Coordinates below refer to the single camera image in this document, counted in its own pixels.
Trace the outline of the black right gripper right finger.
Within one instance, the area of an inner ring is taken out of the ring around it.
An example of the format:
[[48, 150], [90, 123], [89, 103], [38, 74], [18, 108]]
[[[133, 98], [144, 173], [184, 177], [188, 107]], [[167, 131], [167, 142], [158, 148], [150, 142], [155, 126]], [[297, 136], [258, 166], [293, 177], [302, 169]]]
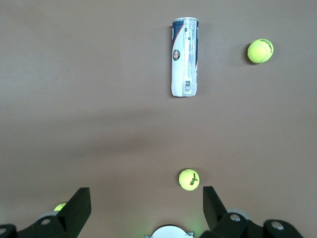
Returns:
[[203, 211], [209, 227], [203, 238], [301, 238], [290, 223], [266, 220], [263, 226], [253, 223], [237, 212], [228, 212], [212, 186], [203, 187]]

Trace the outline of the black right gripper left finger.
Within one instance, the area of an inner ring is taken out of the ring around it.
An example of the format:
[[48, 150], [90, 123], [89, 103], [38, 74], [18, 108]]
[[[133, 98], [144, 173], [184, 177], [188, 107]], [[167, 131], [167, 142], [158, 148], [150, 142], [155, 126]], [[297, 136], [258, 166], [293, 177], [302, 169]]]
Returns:
[[2, 238], [76, 238], [90, 214], [90, 189], [82, 187], [56, 215], [39, 218], [20, 231], [13, 224], [3, 224], [0, 226], [0, 236]]

